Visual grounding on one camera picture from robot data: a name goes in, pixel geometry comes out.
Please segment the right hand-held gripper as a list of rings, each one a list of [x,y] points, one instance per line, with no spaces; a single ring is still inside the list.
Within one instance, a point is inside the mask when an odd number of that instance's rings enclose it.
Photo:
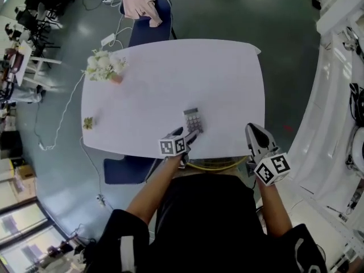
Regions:
[[[260,161],[256,157],[246,163],[248,176],[256,176],[266,187],[282,181],[291,171],[288,156],[282,149],[272,142],[272,135],[257,124],[248,123],[245,127],[248,148],[253,150],[256,142],[261,148],[268,149]]]

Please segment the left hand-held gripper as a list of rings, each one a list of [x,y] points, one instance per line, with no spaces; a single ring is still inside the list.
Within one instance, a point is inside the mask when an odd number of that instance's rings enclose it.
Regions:
[[[202,133],[196,129],[188,135],[183,135],[184,128],[179,127],[159,140],[160,153],[165,158],[181,156],[179,168],[185,168],[189,162],[190,145]]]

